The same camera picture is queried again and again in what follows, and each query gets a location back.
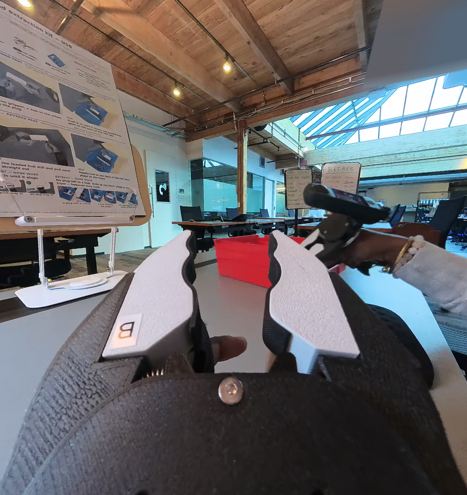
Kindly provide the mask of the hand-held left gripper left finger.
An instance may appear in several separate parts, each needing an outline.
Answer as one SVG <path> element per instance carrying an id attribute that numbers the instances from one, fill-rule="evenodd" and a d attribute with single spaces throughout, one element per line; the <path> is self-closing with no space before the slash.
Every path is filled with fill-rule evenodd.
<path id="1" fill-rule="evenodd" d="M 193 287 L 195 256 L 195 235 L 185 230 L 134 271 L 102 352 L 105 360 L 143 357 L 158 371 L 169 356 L 180 353 L 195 372 L 214 372 L 212 345 Z"/>

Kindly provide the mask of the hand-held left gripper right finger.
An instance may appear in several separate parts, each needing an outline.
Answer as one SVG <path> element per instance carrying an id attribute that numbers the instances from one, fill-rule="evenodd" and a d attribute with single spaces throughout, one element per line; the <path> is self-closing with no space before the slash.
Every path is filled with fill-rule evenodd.
<path id="1" fill-rule="evenodd" d="M 360 350 L 323 262 L 282 232 L 269 236 L 271 255 L 263 341 L 276 356 L 291 353 L 311 374 L 321 356 L 356 359 Z"/>

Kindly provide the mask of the red plastic bin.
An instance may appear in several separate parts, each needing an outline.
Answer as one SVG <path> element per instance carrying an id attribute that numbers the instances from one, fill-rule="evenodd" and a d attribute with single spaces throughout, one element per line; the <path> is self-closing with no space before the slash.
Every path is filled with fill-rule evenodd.
<path id="1" fill-rule="evenodd" d="M 215 240 L 218 272 L 239 281 L 269 288 L 269 236 L 250 235 Z"/>

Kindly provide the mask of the person's right forearm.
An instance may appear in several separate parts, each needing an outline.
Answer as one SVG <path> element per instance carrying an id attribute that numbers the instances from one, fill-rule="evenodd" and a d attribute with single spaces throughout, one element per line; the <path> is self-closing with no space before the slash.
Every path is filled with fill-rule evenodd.
<path id="1" fill-rule="evenodd" d="M 392 275 L 447 311 L 467 319 L 467 258 L 417 237 Z"/>

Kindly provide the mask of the person's right hand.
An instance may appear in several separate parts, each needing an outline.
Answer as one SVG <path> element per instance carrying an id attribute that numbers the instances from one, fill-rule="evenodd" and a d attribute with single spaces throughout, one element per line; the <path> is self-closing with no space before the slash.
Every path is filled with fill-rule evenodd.
<path id="1" fill-rule="evenodd" d="M 357 269 L 363 263 L 375 262 L 389 267 L 391 273 L 397 274 L 403 266 L 401 259 L 408 256 L 414 241 L 414 238 L 361 229 L 351 244 L 323 263 L 327 268 L 344 264 L 351 269 Z"/>

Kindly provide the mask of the person's left hand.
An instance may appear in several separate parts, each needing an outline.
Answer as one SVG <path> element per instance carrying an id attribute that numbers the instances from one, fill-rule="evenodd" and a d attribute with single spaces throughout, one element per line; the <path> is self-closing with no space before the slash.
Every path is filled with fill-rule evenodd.
<path id="1" fill-rule="evenodd" d="M 247 341 L 241 336 L 211 337 L 214 365 L 242 355 L 247 349 Z"/>

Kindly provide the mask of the handwritten whiteboard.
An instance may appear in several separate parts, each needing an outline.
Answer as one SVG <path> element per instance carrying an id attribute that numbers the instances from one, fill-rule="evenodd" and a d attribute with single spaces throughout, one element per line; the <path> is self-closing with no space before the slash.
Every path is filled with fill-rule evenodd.
<path id="1" fill-rule="evenodd" d="M 361 175 L 359 162 L 325 163 L 322 166 L 321 185 L 357 194 Z"/>
<path id="2" fill-rule="evenodd" d="M 304 201 L 304 189 L 307 184 L 313 182 L 312 171 L 310 169 L 285 170 L 285 206 L 290 209 L 308 209 Z"/>

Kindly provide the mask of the white door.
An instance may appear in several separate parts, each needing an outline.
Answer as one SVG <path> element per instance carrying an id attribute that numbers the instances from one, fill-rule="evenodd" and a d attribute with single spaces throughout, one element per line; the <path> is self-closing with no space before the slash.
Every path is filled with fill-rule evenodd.
<path id="1" fill-rule="evenodd" d="M 149 198 L 151 202 L 150 245 L 159 248 L 178 234 L 178 226 L 172 225 L 178 220 L 178 204 L 176 197 L 176 163 L 175 158 L 146 151 L 146 171 Z M 155 170 L 169 172 L 170 202 L 157 202 L 155 190 Z"/>

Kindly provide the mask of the brown wooden chair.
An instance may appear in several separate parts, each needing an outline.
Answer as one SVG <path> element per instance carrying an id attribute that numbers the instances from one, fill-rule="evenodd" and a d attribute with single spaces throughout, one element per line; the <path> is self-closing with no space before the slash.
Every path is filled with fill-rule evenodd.
<path id="1" fill-rule="evenodd" d="M 404 238 L 422 236 L 425 241 L 445 248 L 446 234 L 426 223 L 398 222 L 392 227 L 391 233 Z"/>

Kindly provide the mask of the black office chair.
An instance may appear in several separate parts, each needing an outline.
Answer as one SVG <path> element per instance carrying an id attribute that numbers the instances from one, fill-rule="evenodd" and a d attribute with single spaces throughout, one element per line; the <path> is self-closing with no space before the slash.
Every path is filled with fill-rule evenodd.
<path id="1" fill-rule="evenodd" d="M 466 198 L 466 195 L 461 195 L 450 200 L 440 201 L 433 218 L 428 224 L 431 228 L 425 237 L 428 242 L 440 248 L 446 248 L 447 236 L 456 223 L 458 216 L 464 210 Z"/>
<path id="2" fill-rule="evenodd" d="M 204 220 L 204 215 L 200 207 L 185 207 L 180 206 L 181 209 L 181 219 L 185 223 L 195 223 L 202 222 Z M 193 227 L 190 225 L 182 225 L 182 229 L 190 230 L 194 233 L 196 238 L 196 249 L 197 252 L 209 251 L 209 249 L 214 247 L 214 241 L 212 234 L 207 236 L 206 228 L 204 226 Z"/>

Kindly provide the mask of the long wooden office desk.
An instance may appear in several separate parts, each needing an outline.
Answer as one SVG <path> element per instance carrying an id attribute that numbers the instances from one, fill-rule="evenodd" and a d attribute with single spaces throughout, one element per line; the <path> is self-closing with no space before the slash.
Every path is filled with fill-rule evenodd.
<path id="1" fill-rule="evenodd" d="M 294 217 L 263 218 L 256 217 L 243 221 L 234 220 L 201 220 L 201 221 L 173 221 L 172 225 L 179 226 L 182 230 L 195 233 L 197 238 L 213 238 L 217 234 L 227 234 L 229 237 L 247 235 L 249 232 L 270 233 L 273 229 L 281 229 L 286 233 L 289 227 L 295 225 Z"/>

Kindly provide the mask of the white poster stand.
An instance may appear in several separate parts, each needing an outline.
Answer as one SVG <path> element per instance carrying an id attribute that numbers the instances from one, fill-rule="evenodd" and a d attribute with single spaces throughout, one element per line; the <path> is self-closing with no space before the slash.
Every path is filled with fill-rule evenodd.
<path id="1" fill-rule="evenodd" d="M 101 294 L 113 289 L 126 275 L 125 271 L 115 270 L 115 250 L 117 231 L 119 226 L 132 225 L 136 213 L 112 214 L 103 216 L 75 216 L 73 214 L 26 214 L 19 206 L 15 196 L 13 200 L 20 216 L 15 219 L 19 227 L 37 228 L 38 246 L 38 277 L 40 284 L 27 288 L 20 288 L 15 292 L 17 298 L 27 308 L 46 308 L 64 302 L 71 302 L 86 296 Z M 111 249 L 108 266 L 104 273 L 80 276 L 64 281 L 52 282 L 45 272 L 45 257 L 43 243 L 44 227 L 77 227 L 77 226 L 110 226 Z"/>

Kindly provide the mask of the black phone sign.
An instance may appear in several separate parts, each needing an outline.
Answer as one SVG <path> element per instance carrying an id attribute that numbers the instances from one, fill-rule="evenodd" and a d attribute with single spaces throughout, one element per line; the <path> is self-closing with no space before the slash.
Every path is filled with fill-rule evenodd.
<path id="1" fill-rule="evenodd" d="M 155 170 L 155 190 L 157 202 L 170 202 L 169 172 Z"/>

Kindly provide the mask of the rounded wooden board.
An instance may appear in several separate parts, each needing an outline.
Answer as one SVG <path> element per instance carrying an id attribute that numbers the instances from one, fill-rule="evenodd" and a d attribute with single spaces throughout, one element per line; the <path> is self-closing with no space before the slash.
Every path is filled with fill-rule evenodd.
<path id="1" fill-rule="evenodd" d="M 144 208 L 143 215 L 136 215 L 133 210 L 124 215 L 105 216 L 21 216 L 18 218 L 0 217 L 0 239 L 27 238 L 35 236 L 37 229 L 48 232 L 76 232 L 108 230 L 111 227 L 140 226 L 150 220 L 152 208 L 148 195 L 147 177 L 141 154 L 131 146 L 138 181 L 138 206 Z"/>

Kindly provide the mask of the wooden desk with black legs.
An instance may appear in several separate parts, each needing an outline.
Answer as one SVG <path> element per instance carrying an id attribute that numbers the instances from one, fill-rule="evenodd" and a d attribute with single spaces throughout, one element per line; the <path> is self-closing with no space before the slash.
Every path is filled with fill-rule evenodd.
<path id="1" fill-rule="evenodd" d="M 58 279 L 71 269 L 70 251 L 86 250 L 87 273 L 95 274 L 95 248 L 101 237 L 109 234 L 109 228 L 75 229 L 69 231 L 44 231 L 45 276 Z M 0 291 L 10 288 L 26 288 L 39 284 L 39 256 L 36 231 L 0 232 Z"/>

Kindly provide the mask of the instruction poster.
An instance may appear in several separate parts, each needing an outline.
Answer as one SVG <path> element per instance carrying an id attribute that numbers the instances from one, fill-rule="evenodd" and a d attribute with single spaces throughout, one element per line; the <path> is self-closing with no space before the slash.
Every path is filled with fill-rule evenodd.
<path id="1" fill-rule="evenodd" d="M 111 66 L 0 1 L 0 217 L 144 216 Z"/>

